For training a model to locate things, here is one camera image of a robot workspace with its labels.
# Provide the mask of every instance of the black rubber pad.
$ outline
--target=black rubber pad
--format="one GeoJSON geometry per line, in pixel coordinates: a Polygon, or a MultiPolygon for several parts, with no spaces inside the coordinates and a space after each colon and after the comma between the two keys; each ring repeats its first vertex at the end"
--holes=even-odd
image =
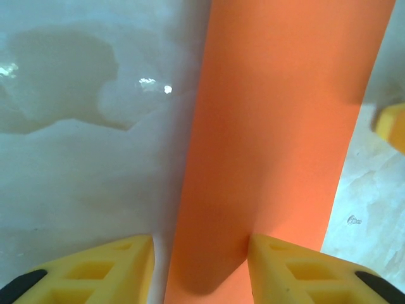
{"type": "Polygon", "coordinates": [[[44,269],[20,275],[0,289],[0,304],[12,304],[47,275],[44,269]]]}
{"type": "Polygon", "coordinates": [[[357,271],[356,275],[389,304],[405,304],[405,294],[382,277],[364,271],[357,271]]]}

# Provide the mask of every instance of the orange paper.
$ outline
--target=orange paper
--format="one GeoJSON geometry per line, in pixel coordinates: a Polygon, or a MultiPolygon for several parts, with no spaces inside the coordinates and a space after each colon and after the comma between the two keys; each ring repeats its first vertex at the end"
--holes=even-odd
{"type": "Polygon", "coordinates": [[[166,304],[252,303],[247,240],[319,250],[393,0],[213,0],[166,304]]]}

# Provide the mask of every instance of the water stain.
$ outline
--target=water stain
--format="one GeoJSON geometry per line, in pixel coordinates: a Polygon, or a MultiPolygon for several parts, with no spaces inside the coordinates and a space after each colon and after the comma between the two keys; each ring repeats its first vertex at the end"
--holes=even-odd
{"type": "Polygon", "coordinates": [[[354,179],[351,182],[351,188],[354,189],[356,192],[363,191],[364,185],[373,185],[375,186],[375,171],[370,170],[363,174],[362,176],[354,179]]]}
{"type": "Polygon", "coordinates": [[[387,202],[383,199],[378,199],[367,205],[368,223],[367,233],[371,233],[376,227],[380,227],[383,219],[386,217],[385,206],[387,202]]]}
{"type": "Polygon", "coordinates": [[[6,99],[8,97],[6,88],[0,84],[0,99],[6,99]]]}
{"type": "Polygon", "coordinates": [[[0,106],[0,132],[27,134],[65,119],[124,129],[97,109],[99,90],[118,72],[108,43],[53,26],[14,35],[8,51],[18,70],[1,94],[0,103],[13,109],[0,106]]]}
{"type": "Polygon", "coordinates": [[[351,216],[347,219],[347,224],[348,224],[348,225],[354,225],[354,224],[360,225],[361,223],[362,223],[362,220],[358,220],[354,215],[351,215],[351,216]]]}
{"type": "Polygon", "coordinates": [[[402,263],[405,261],[405,248],[402,248],[399,251],[396,251],[392,258],[387,263],[385,267],[385,272],[388,274],[402,272],[403,269],[402,263]]]}

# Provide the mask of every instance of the orange strip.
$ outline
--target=orange strip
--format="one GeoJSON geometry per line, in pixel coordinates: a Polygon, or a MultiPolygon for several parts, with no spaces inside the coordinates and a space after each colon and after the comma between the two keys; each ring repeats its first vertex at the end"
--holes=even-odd
{"type": "Polygon", "coordinates": [[[319,250],[393,0],[213,0],[166,304],[252,303],[252,231],[319,250]]]}

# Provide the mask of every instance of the white surface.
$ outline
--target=white surface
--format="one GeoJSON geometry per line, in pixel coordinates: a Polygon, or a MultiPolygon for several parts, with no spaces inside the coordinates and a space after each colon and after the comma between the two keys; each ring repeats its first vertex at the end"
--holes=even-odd
{"type": "Polygon", "coordinates": [[[209,1],[0,1],[0,286],[153,233],[150,303],[162,302],[208,13],[209,1]]]}
{"type": "Polygon", "coordinates": [[[322,251],[372,268],[405,291],[405,156],[371,130],[379,109],[405,101],[403,16],[405,1],[397,0],[346,156],[322,251]]]}

